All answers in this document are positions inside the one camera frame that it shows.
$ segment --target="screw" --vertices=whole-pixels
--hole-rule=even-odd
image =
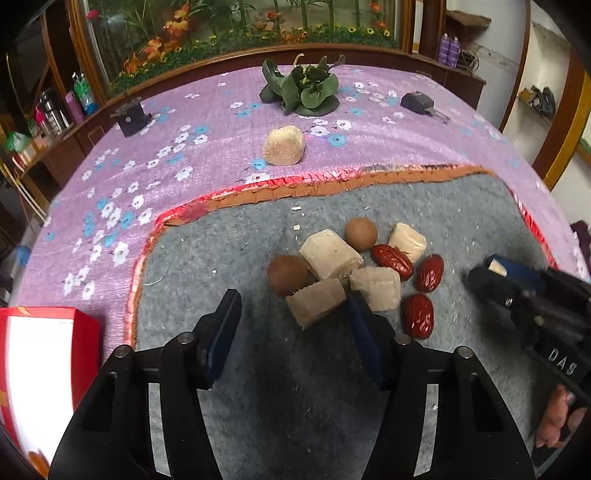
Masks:
[[[191,343],[195,340],[195,336],[191,332],[183,332],[178,337],[177,340],[179,343],[186,345],[187,343]]]
[[[114,353],[115,353],[116,357],[123,358],[123,357],[127,356],[130,353],[130,351],[131,351],[131,347],[129,345],[119,345],[115,349]]]
[[[394,341],[399,345],[408,345],[410,343],[410,337],[406,333],[399,333],[394,337]]]
[[[457,349],[457,353],[460,354],[462,358],[471,358],[474,355],[474,352],[471,348],[467,346],[461,346]]]

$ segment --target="gray mat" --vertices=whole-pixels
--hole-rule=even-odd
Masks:
[[[138,340],[140,349],[163,345],[214,311],[227,288],[241,293],[242,320],[222,378],[199,393],[225,480],[362,476],[387,394],[362,370],[341,312],[300,330],[285,302],[269,292],[265,273],[274,255],[297,254],[308,235],[324,228],[341,234],[354,216],[372,219],[380,242],[400,221],[427,237],[427,253],[441,254],[446,271],[430,294],[436,325],[423,345],[445,351],[471,346],[525,439],[541,417],[552,379],[522,353],[507,316],[483,311],[461,282],[462,272],[493,253],[546,265],[500,180],[478,175],[222,209],[160,238],[144,283],[163,280],[144,287]],[[294,225],[301,229],[294,231]],[[372,264],[367,255],[365,260]],[[410,282],[404,284],[403,294],[413,291]],[[400,310],[388,318],[398,330]],[[167,473],[157,389],[150,397],[156,463]],[[427,412],[433,407],[428,401]],[[428,443],[433,415],[427,420]],[[428,453],[421,455],[417,472],[429,464]]]

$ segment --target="purple tablecloth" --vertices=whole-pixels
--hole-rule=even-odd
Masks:
[[[51,204],[17,301],[73,306],[105,323],[105,354],[125,336],[134,264],[161,213],[201,195],[257,180],[344,167],[478,164],[494,171],[540,227],[558,266],[588,278],[569,225],[534,170],[471,107],[420,75],[339,67],[340,107],[324,118],[285,116],[263,105],[259,68],[240,70],[146,99],[148,128],[124,138],[112,128]],[[420,90],[447,124],[400,107]],[[306,132],[304,159],[267,166],[271,128]]]

